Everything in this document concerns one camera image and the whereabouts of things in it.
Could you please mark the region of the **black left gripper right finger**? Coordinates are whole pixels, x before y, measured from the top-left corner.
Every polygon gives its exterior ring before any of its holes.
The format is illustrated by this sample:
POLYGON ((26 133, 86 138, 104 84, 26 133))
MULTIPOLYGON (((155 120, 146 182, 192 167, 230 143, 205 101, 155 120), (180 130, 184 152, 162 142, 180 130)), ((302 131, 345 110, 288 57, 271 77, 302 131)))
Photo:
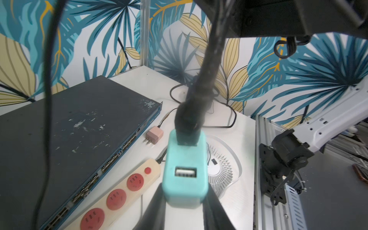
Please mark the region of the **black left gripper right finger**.
POLYGON ((211 185, 202 205, 204 230, 235 229, 211 185))

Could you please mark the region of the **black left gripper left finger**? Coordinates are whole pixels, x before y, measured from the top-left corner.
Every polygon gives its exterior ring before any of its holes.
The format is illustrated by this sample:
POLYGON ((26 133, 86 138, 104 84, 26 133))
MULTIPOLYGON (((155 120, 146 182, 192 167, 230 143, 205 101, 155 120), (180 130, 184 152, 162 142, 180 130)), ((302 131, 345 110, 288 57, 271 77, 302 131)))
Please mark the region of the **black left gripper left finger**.
POLYGON ((164 230, 166 213, 166 199, 162 183, 159 184, 141 220, 134 230, 164 230))

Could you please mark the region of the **beige red power strip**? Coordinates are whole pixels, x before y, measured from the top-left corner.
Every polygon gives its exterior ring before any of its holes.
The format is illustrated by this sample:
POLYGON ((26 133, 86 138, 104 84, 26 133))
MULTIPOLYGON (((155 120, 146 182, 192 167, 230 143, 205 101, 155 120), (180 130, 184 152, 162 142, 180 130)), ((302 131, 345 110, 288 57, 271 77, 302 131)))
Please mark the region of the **beige red power strip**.
POLYGON ((146 160, 65 229, 107 230, 153 185, 160 175, 160 164, 155 159, 146 160))

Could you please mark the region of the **teal USB power adapter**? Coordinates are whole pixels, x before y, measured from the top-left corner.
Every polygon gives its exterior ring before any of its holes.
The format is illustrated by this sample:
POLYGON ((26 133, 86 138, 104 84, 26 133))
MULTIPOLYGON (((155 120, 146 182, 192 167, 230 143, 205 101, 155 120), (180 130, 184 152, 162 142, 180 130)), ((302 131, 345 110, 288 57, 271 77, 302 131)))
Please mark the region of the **teal USB power adapter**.
POLYGON ((200 132, 195 146, 179 145, 176 130, 169 135, 162 188, 174 208, 196 209, 209 190, 208 145, 200 132))

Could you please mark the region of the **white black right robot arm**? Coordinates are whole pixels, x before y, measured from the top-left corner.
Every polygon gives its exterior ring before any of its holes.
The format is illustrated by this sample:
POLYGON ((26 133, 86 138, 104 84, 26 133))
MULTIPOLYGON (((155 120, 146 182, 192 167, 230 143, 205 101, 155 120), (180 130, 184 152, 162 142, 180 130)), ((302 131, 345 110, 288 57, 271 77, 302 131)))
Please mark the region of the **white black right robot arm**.
POLYGON ((328 141, 367 117, 368 80, 364 79, 316 117, 275 136, 270 145, 259 142, 261 193, 273 206, 285 204, 284 186, 295 172, 328 141))

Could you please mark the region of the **white round desk fan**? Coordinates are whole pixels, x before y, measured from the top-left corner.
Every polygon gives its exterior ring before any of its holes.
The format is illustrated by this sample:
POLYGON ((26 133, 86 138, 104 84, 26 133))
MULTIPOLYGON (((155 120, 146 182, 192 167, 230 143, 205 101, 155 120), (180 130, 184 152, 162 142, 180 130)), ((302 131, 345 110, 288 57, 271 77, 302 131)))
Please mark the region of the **white round desk fan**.
POLYGON ((209 184, 218 198, 222 198, 242 176, 241 162, 233 149, 220 138, 208 135, 209 184))

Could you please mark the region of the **pink adapter right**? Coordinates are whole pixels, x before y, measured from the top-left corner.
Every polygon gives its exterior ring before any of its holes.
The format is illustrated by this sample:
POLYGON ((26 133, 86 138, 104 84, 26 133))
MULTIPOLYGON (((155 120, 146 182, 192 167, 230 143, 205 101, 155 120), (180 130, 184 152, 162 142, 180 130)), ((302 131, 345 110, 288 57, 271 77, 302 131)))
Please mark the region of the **pink adapter right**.
POLYGON ((148 143, 157 144, 160 139, 163 137, 164 131, 158 127, 153 126, 150 130, 146 133, 146 140, 148 143))

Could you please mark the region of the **aluminium frame rail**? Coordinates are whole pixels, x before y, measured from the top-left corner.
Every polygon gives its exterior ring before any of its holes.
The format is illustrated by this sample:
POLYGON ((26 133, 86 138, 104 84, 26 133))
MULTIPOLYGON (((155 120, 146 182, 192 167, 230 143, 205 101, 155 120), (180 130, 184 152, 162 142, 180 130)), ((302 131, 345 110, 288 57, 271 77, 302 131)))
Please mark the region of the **aluminium frame rail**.
POLYGON ((292 129, 284 129, 257 115, 255 141, 255 230, 305 230, 307 224, 300 195, 304 186, 298 170, 312 153, 292 129))

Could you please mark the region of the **dark grey network switch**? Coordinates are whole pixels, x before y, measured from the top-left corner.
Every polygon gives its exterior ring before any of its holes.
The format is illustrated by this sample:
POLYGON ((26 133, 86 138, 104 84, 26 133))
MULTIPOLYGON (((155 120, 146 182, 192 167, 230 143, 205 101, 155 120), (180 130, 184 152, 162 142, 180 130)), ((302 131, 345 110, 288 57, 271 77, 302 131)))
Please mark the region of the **dark grey network switch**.
MULTIPOLYGON (((37 228, 56 230, 160 114, 103 76, 52 97, 50 176, 37 228)), ((44 101, 1 116, 1 229, 30 230, 46 175, 44 101)))

